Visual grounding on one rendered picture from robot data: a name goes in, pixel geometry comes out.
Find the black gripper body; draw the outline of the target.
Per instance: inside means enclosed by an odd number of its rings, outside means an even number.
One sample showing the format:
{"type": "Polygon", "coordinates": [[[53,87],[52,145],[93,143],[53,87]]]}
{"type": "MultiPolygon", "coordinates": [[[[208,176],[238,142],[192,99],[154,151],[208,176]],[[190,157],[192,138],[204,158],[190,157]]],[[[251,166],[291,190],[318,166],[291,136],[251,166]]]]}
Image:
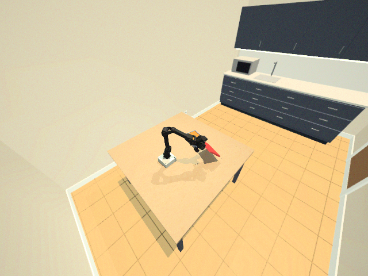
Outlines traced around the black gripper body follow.
{"type": "MultiPolygon", "coordinates": [[[[208,139],[208,138],[207,138],[207,137],[205,137],[205,136],[203,136],[203,137],[204,137],[204,139],[205,139],[205,140],[204,140],[204,141],[202,141],[201,143],[204,143],[204,142],[205,142],[205,141],[207,141],[207,139],[208,139]]],[[[200,143],[198,143],[197,147],[194,147],[195,152],[199,152],[199,149],[198,149],[198,148],[199,148],[199,147],[198,147],[199,145],[200,145],[200,143]]]]}

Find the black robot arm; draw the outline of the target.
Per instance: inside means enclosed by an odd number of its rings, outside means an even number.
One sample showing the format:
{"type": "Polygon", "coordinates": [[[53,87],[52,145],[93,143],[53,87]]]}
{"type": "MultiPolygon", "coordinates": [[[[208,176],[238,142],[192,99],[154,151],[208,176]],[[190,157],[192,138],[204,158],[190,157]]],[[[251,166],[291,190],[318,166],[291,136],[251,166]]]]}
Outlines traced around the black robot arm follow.
{"type": "Polygon", "coordinates": [[[200,148],[200,150],[203,150],[206,145],[204,143],[201,143],[202,141],[204,141],[204,137],[202,135],[199,136],[195,136],[195,135],[191,135],[189,133],[184,133],[178,129],[176,129],[175,127],[164,127],[162,129],[162,136],[164,137],[164,143],[165,143],[165,149],[164,149],[164,153],[163,153],[163,157],[168,159],[171,155],[171,146],[169,145],[169,141],[168,141],[168,135],[174,133],[182,138],[184,138],[187,142],[190,143],[190,145],[198,145],[198,143],[200,143],[200,145],[198,146],[200,148]],[[168,131],[170,130],[170,131],[168,131]],[[194,138],[194,139],[193,139],[194,138]]]}

